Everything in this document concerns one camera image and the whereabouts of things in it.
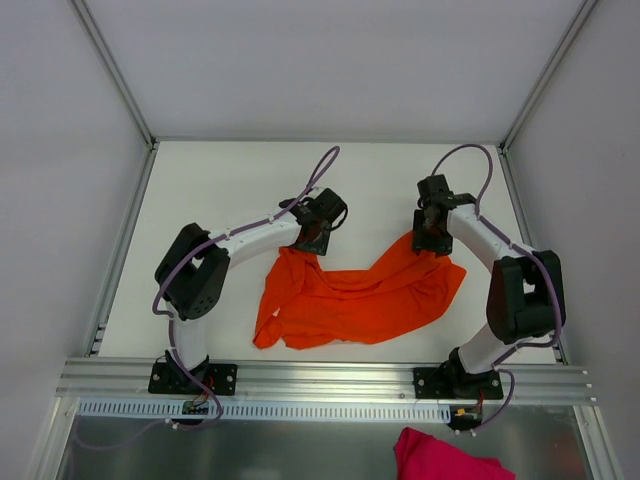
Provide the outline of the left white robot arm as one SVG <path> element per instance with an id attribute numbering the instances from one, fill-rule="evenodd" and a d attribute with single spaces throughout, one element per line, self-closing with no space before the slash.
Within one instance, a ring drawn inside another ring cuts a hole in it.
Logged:
<path id="1" fill-rule="evenodd" d="M 204 317 L 218 303 L 228 272 L 281 247 L 324 256 L 331 232 L 348 215 L 329 188 L 313 188 L 282 201 L 263 218 L 226 231 L 184 226 L 159 263 L 152 311 L 169 320 L 169 347 L 152 367 L 148 392 L 156 395 L 233 396 L 237 366 L 214 363 L 207 353 Z"/>

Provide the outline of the orange t-shirt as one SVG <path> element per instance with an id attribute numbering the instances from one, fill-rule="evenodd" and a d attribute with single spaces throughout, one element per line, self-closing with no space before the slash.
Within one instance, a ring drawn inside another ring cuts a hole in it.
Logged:
<path id="1" fill-rule="evenodd" d="M 446 256 L 414 252 L 411 234 L 365 270 L 327 271 L 316 255 L 282 247 L 266 276 L 253 344 L 306 350 L 389 341 L 441 318 L 465 277 Z"/>

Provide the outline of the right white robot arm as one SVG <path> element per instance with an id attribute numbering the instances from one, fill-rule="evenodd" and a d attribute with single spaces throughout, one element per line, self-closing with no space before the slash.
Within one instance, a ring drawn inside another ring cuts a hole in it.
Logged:
<path id="1" fill-rule="evenodd" d="M 497 367 L 517 349 L 556 343 L 566 321 L 561 262 L 507 238 L 469 193 L 456 194 L 441 174 L 418 185 L 412 248 L 448 256 L 461 242 L 490 274 L 485 325 L 437 367 L 416 367 L 418 399 L 500 400 Z"/>

